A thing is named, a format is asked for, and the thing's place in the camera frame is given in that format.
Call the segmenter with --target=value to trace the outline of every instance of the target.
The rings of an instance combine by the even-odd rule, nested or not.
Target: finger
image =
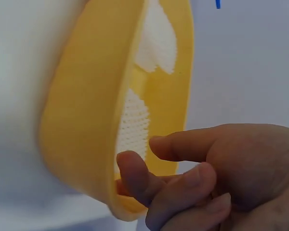
[[[146,216],[148,228],[159,230],[178,212],[202,203],[216,184],[213,167],[203,162],[164,187],[153,199]]]
[[[219,137],[219,127],[176,132],[150,139],[152,152],[168,161],[206,161],[207,152]]]
[[[166,184],[170,181],[176,180],[178,177],[180,177],[181,174],[178,175],[171,175],[171,176],[158,176],[162,181],[164,181]],[[116,180],[117,185],[117,193],[122,196],[132,196],[129,191],[124,187],[122,183],[122,179]]]
[[[121,174],[120,187],[123,193],[128,193],[138,202],[149,207],[154,196],[166,183],[148,171],[142,158],[135,152],[127,151],[117,156]]]
[[[171,218],[161,231],[209,231],[223,222],[230,213],[230,194],[215,198],[204,207],[194,207]]]

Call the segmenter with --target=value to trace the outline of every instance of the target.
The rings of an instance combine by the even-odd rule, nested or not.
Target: white wall
[[[222,0],[221,10],[213,0],[192,5],[196,56],[187,128],[289,127],[289,0]],[[27,126],[35,124],[38,86],[51,76],[82,6],[80,0],[0,1],[0,231],[135,228],[113,218],[94,220],[107,208],[49,175],[32,141],[35,128]],[[184,163],[180,171],[191,166]],[[144,230],[140,222],[138,231]]]

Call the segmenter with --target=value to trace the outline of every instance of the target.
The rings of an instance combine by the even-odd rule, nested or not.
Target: bristle brush head
[[[116,153],[134,151],[145,160],[149,122],[149,111],[144,101],[129,89],[121,116]]]

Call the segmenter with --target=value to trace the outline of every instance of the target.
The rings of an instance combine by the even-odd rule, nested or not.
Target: fingernail
[[[184,180],[188,187],[192,188],[198,186],[201,183],[199,166],[196,166],[188,172],[184,173]]]
[[[227,209],[230,207],[231,204],[231,196],[229,193],[226,193],[222,196],[219,196],[212,200],[207,206],[206,210],[209,213],[218,213],[221,212],[224,209]]]

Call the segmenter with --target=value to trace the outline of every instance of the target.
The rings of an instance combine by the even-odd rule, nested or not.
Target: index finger
[[[150,139],[152,152],[168,161],[206,161],[207,153],[220,135],[218,127],[181,131]]]

